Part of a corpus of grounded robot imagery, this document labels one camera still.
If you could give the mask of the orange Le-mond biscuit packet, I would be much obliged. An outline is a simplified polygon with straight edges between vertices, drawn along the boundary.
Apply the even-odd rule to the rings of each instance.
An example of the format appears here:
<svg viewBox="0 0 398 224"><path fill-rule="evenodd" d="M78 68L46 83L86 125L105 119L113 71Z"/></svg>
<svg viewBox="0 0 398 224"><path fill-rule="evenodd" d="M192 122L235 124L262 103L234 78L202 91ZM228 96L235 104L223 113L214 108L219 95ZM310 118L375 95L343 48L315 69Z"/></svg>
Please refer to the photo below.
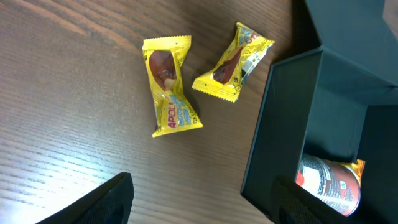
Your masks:
<svg viewBox="0 0 398 224"><path fill-rule="evenodd" d="M361 185L361 178L362 178L362 174L364 171L366 161L357 159L356 162L352 162L352 163L341 162L340 164L342 166L346 167L347 169L349 169L353 173L353 175L356 177L358 184Z"/></svg>

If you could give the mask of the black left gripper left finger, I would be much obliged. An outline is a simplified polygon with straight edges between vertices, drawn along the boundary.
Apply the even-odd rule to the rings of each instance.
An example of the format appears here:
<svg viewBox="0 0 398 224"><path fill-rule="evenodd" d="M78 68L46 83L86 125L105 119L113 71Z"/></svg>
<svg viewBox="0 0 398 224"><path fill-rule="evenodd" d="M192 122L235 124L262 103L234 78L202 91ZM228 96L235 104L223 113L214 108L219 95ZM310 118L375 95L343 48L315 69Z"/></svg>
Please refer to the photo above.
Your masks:
<svg viewBox="0 0 398 224"><path fill-rule="evenodd" d="M127 224L134 198L131 174L121 172L40 224Z"/></svg>

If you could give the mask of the yellow snack packet with chocolate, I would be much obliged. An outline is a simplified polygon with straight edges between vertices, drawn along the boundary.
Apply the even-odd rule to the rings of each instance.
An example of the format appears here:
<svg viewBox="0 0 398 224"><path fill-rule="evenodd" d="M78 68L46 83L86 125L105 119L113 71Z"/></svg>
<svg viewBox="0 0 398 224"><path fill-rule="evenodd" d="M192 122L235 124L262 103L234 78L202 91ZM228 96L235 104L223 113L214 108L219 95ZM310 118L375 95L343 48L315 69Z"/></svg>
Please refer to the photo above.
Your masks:
<svg viewBox="0 0 398 224"><path fill-rule="evenodd" d="M142 53L157 120L153 137L203 127L183 92L181 66L191 43L189 35L143 41Z"/></svg>

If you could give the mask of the red Pringles can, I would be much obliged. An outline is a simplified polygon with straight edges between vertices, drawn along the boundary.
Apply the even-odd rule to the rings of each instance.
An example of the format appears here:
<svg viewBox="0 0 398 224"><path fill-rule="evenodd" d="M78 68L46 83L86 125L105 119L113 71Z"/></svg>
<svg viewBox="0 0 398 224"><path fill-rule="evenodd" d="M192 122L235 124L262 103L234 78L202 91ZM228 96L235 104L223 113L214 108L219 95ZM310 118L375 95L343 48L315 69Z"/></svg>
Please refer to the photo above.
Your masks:
<svg viewBox="0 0 398 224"><path fill-rule="evenodd" d="M355 212L361 200L361 186L340 162L304 154L295 183L346 217Z"/></svg>

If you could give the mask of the dark green gift box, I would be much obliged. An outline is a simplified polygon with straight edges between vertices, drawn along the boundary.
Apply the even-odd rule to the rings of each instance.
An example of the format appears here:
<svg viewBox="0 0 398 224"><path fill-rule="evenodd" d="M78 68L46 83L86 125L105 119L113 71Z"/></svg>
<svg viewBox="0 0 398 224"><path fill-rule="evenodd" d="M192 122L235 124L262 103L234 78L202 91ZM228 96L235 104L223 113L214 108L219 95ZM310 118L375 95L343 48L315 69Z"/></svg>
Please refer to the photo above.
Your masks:
<svg viewBox="0 0 398 224"><path fill-rule="evenodd" d="M292 3L292 53L271 65L241 195L271 220L271 187L304 154L366 161L356 223L397 222L397 2Z"/></svg>

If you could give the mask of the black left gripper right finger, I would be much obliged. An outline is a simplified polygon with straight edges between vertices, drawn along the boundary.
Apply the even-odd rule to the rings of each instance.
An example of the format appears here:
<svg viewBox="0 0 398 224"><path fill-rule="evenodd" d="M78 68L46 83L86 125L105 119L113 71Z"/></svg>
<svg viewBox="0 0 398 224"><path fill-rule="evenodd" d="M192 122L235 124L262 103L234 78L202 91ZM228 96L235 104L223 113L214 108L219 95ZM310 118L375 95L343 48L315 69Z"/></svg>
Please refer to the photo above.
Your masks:
<svg viewBox="0 0 398 224"><path fill-rule="evenodd" d="M319 198L284 176L271 187L271 221L274 223L349 224L354 218L332 209Z"/></svg>

